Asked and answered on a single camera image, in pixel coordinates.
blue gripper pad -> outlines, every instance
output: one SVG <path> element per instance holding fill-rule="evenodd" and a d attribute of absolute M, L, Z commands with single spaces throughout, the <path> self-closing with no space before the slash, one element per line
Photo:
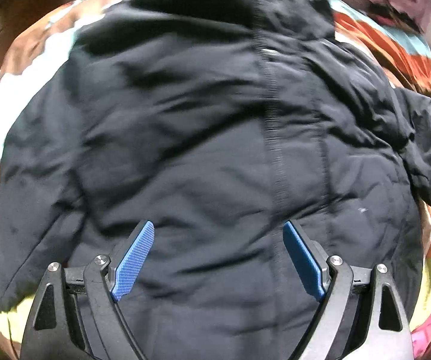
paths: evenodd
<path fill-rule="evenodd" d="M 118 302 L 132 290 L 152 244 L 154 244 L 154 224 L 148 221 L 115 269 L 115 284 L 111 291 L 115 301 Z"/>
<path fill-rule="evenodd" d="M 292 223 L 283 225 L 282 237 L 305 291 L 320 302 L 325 297 L 320 267 Z"/>

stitching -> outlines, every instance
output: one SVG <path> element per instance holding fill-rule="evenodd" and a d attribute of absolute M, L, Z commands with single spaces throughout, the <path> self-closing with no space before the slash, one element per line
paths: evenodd
<path fill-rule="evenodd" d="M 308 86 L 310 88 L 309 89 L 310 102 L 312 104 L 312 109 L 314 110 L 314 113 L 317 114 L 317 116 L 314 115 L 315 119 L 320 121 L 320 115 L 322 114 L 322 112 L 319 109 L 319 103 L 321 99 L 318 96 L 316 98 L 316 83 L 314 82 L 315 80 L 313 76 L 309 75 L 309 77 L 311 78 L 308 83 Z M 317 127 L 317 129 L 315 130 L 315 138 L 317 140 L 317 146 L 319 149 L 320 158 L 322 160 L 324 194 L 322 195 L 323 205 L 321 207 L 321 210 L 325 211 L 325 215 L 323 215 L 323 218 L 324 218 L 325 228 L 327 230 L 327 236 L 328 236 L 326 251 L 330 255 L 330 251 L 333 251 L 334 249 L 334 230 L 331 228 L 329 223 L 329 214 L 334 213 L 334 209 L 331 204 L 331 201 L 332 201 L 331 196 L 333 196 L 334 194 L 331 188 L 331 177 L 329 173 L 330 161 L 329 161 L 329 156 L 327 155 L 327 144 L 324 141 L 324 129 L 320 125 L 320 123 L 313 123 L 313 124 L 314 126 Z"/>
<path fill-rule="evenodd" d="M 65 71 L 64 71 L 64 77 L 62 78 L 63 79 L 63 82 L 65 83 L 65 76 L 66 76 L 66 74 L 67 74 L 67 67 L 68 67 L 68 62 L 66 62 L 65 64 L 63 64 L 60 68 L 59 68 L 59 70 L 54 74 L 54 76 L 56 75 L 56 74 L 61 74 L 62 73 L 62 71 L 61 71 L 61 69 L 64 69 Z M 80 80 L 79 80 L 79 85 L 78 85 L 78 87 L 77 87 L 77 92 L 76 93 L 74 93 L 73 94 L 73 96 L 75 97 L 75 98 L 77 98 L 77 99 L 79 99 L 79 95 L 80 95 L 80 88 L 82 87 L 82 82 L 83 82 L 83 79 L 84 79 L 84 72 L 85 72 L 85 70 L 88 70 L 88 68 L 87 69 L 80 69 L 79 68 L 79 70 L 80 70 Z M 75 172 L 73 172 L 73 170 L 74 170 L 74 168 L 75 168 L 75 164 L 76 164 L 76 162 L 77 162 L 77 144 L 76 143 L 73 143 L 72 144 L 72 147 L 70 147 L 70 148 L 68 148 L 67 149 L 67 151 L 68 152 L 70 152 L 71 154 L 72 154 L 72 157 L 68 160 L 68 161 L 70 161 L 70 162 L 72 162 L 72 166 L 69 168 L 69 170 L 67 171 L 67 176 L 70 178 L 70 179 L 72 179 L 74 176 L 74 174 L 76 174 Z M 79 187 L 79 183 L 78 183 L 78 179 L 77 179 L 77 177 L 75 176 L 75 180 L 76 180 L 76 184 L 77 184 L 77 187 Z M 34 253 L 34 250 L 35 249 L 37 249 L 37 247 L 42 243 L 42 241 L 44 240 L 44 238 L 47 236 L 47 234 L 51 231 L 51 229 L 52 229 L 52 227 L 54 226 L 54 224 L 56 223 L 56 221 L 58 221 L 60 218 L 61 218 L 61 216 L 62 215 L 58 215 L 56 218 L 54 218 L 54 220 L 49 224 L 49 226 L 45 229 L 45 231 L 42 233 L 42 235 L 41 235 L 41 237 L 39 238 L 39 240 L 37 241 L 37 243 L 34 245 L 34 247 L 30 250 L 30 252 L 27 254 L 27 257 L 24 259 L 24 261 L 20 264 L 20 266 L 19 266 L 19 268 L 17 268 L 17 270 L 15 271 L 15 273 L 13 274 L 13 276 L 12 276 L 12 278 L 9 280 L 9 282 L 8 282 L 8 284 L 7 284 L 7 286 L 6 286 L 6 288 L 5 288 L 5 290 L 4 290 L 4 292 L 2 293 L 2 295 L 1 295 L 1 299 L 2 298 L 5 298 L 6 297 L 6 293 L 7 293 L 7 290 L 8 290 L 8 288 L 10 287 L 10 285 L 12 284 L 12 282 L 14 282 L 14 280 L 15 280 L 15 278 L 16 278 L 16 276 L 17 276 L 17 274 L 19 273 L 19 271 L 20 271 L 20 269 L 22 269 L 22 267 L 27 263 L 27 261 L 30 259 L 30 257 L 32 256 L 32 254 Z M 83 228 L 83 223 L 81 224 L 81 226 L 80 226 L 80 228 L 79 228 L 79 232 L 80 232 L 80 230 Z"/>
<path fill-rule="evenodd" d="M 282 215 L 284 212 L 284 208 L 287 201 L 287 190 L 286 184 L 284 180 L 286 179 L 286 174 L 283 166 L 283 156 L 280 148 L 280 144 L 278 143 L 279 136 L 277 132 L 280 128 L 278 116 L 279 109 L 277 108 L 275 101 L 277 101 L 277 87 L 276 87 L 276 79 L 274 76 L 274 72 L 271 69 L 270 61 L 267 56 L 265 56 L 263 52 L 264 48 L 264 37 L 260 33 L 262 30 L 262 21 L 263 21 L 263 0 L 252 0 L 253 4 L 253 15 L 254 15 L 254 25 L 253 25 L 253 40 L 254 40 L 254 48 L 255 52 L 258 55 L 258 62 L 260 69 L 262 71 L 262 76 L 266 81 L 265 88 L 267 89 L 267 98 L 263 99 L 265 103 L 265 116 L 264 116 L 264 132 L 265 132 L 265 144 L 267 148 L 267 152 L 269 155 L 269 161 L 271 162 L 272 167 L 275 168 L 275 180 L 274 180 L 274 217 L 275 222 L 279 219 L 282 219 Z M 282 301 L 281 301 L 281 293 L 282 293 L 282 274 L 281 274 L 281 253 L 280 250 L 280 229 L 279 226 L 274 226 L 274 229 L 271 233 L 272 242 L 274 245 L 274 258 L 272 261 L 272 270 L 274 272 L 274 284 L 275 284 L 275 347 L 277 348 L 276 357 L 279 358 L 282 352 L 282 343 L 281 343 L 281 329 L 282 329 Z"/>

orange fabric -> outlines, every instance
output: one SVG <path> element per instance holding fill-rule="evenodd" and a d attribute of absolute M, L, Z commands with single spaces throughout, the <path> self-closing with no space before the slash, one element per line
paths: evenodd
<path fill-rule="evenodd" d="M 383 68 L 388 69 L 404 88 L 431 97 L 431 59 L 410 55 L 397 42 L 370 24 L 334 12 L 336 30 L 364 44 Z"/>
<path fill-rule="evenodd" d="M 14 40 L 0 68 L 0 77 L 5 73 L 14 75 L 22 74 L 24 69 L 29 66 L 37 56 L 42 54 L 49 36 L 72 28 L 74 23 L 81 17 L 101 14 L 103 8 L 114 1 L 115 0 L 84 0 L 74 5 L 63 17 L 48 26 L 48 24 L 51 23 L 51 18 L 56 13 L 64 8 L 68 8 L 72 3 L 54 9 L 31 25 Z"/>

dark blue fabric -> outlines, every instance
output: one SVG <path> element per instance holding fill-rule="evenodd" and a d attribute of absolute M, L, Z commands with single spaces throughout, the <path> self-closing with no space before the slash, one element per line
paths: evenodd
<path fill-rule="evenodd" d="M 319 304 L 283 224 L 386 264 L 410 318 L 417 194 L 431 205 L 431 100 L 337 42 L 326 0 L 129 0 L 82 28 L 7 135 L 0 310 L 150 218 L 119 302 L 147 357 L 287 359 Z"/>

